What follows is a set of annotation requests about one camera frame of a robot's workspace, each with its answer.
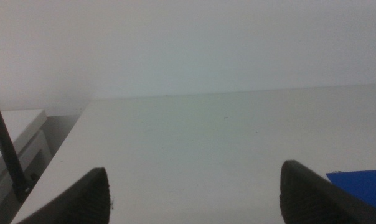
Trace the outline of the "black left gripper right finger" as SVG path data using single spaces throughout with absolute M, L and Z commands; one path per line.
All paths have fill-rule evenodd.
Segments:
M 295 160 L 281 167 L 280 210 L 285 223 L 376 224 L 376 208 Z

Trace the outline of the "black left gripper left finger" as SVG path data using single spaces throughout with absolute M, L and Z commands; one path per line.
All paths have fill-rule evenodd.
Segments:
M 86 173 L 22 224 L 108 224 L 110 221 L 110 186 L 105 168 Z

